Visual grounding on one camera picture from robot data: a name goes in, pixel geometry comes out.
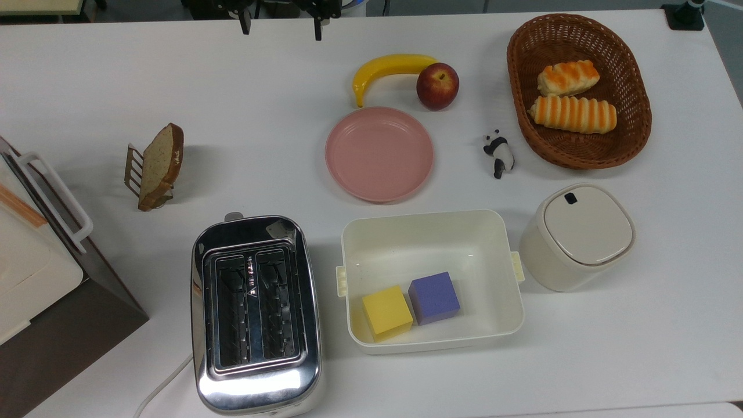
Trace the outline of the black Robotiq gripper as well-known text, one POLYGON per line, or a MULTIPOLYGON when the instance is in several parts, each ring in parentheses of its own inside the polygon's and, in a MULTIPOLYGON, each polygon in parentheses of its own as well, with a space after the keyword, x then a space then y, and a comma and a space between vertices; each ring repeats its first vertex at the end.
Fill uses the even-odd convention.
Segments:
POLYGON ((218 12, 228 12, 240 22, 242 34, 249 35, 251 17, 264 13, 271 18, 294 18, 302 15, 313 17, 314 37, 323 40, 323 27, 327 19, 341 16, 342 1, 212 1, 218 12))

